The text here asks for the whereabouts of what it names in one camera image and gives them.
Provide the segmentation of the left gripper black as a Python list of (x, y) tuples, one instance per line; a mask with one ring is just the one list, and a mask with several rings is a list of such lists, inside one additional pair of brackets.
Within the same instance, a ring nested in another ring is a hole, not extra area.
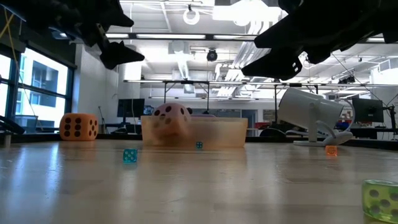
[(119, 0), (52, 0), (52, 26), (57, 39), (81, 39), (89, 47), (98, 45), (103, 65), (114, 69), (117, 65), (141, 62), (145, 56), (126, 47), (124, 42), (109, 42), (105, 37), (103, 19), (111, 26), (132, 27), (134, 21), (124, 14)]

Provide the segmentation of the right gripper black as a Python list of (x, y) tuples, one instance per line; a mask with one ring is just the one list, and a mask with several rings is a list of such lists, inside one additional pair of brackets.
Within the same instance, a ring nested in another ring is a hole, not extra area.
[(243, 67), (243, 75), (289, 80), (302, 70), (301, 53), (318, 64), (352, 47), (364, 36), (353, 30), (372, 12), (373, 0), (279, 0), (279, 6), (288, 16), (254, 39), (257, 48), (272, 49)]

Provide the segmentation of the large pink foam die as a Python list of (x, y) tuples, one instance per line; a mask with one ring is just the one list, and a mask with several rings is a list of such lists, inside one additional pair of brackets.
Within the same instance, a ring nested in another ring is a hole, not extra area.
[(184, 105), (164, 103), (150, 117), (151, 133), (160, 144), (177, 144), (189, 137), (191, 114)]

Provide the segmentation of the large orange foam die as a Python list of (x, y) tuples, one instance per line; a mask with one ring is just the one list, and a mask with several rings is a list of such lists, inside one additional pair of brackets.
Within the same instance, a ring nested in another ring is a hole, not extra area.
[(60, 120), (59, 133), (64, 141), (94, 141), (99, 122), (94, 114), (66, 113)]

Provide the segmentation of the orange translucent plastic bin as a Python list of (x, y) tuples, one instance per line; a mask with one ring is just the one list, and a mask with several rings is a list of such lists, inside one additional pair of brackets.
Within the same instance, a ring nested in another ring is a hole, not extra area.
[(246, 118), (191, 118), (190, 135), (177, 144), (160, 144), (151, 133), (151, 116), (142, 117), (142, 140), (149, 147), (196, 148), (202, 142), (202, 149), (242, 148), (246, 142), (248, 120)]

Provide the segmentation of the black computer monitor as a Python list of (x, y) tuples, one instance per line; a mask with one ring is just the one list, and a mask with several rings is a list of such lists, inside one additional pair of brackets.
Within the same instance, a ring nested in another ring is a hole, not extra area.
[(119, 99), (117, 116), (119, 118), (141, 117), (144, 114), (145, 99)]
[(355, 110), (356, 122), (384, 122), (384, 110), (382, 101), (353, 98), (352, 104)]

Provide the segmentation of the large window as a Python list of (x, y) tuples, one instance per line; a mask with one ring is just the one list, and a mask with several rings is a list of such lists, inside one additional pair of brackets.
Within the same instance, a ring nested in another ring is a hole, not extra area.
[(34, 50), (0, 54), (0, 116), (39, 131), (59, 128), (72, 71)]

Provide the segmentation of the small green translucent die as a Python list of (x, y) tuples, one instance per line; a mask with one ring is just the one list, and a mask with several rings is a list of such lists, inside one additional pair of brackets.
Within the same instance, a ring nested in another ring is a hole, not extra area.
[(398, 224), (398, 182), (365, 179), (361, 193), (365, 215), (382, 222)]

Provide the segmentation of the black aluminium rig frame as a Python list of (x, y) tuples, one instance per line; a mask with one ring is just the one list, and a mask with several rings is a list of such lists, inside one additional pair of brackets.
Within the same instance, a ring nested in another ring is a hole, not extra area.
[[(141, 135), (100, 134), (97, 138), (105, 140), (130, 140), (130, 141), (142, 140)], [(11, 143), (33, 143), (33, 142), (49, 142), (49, 141), (61, 141), (61, 140), (62, 139), (60, 135), (55, 133), (11, 135)], [(246, 142), (255, 142), (255, 143), (293, 143), (294, 141), (304, 141), (304, 140), (306, 140), (306, 138), (246, 137)], [(382, 149), (382, 150), (398, 152), (398, 141), (385, 141), (385, 140), (374, 140), (374, 139), (350, 139), (349, 141), (343, 143), (343, 146)]]

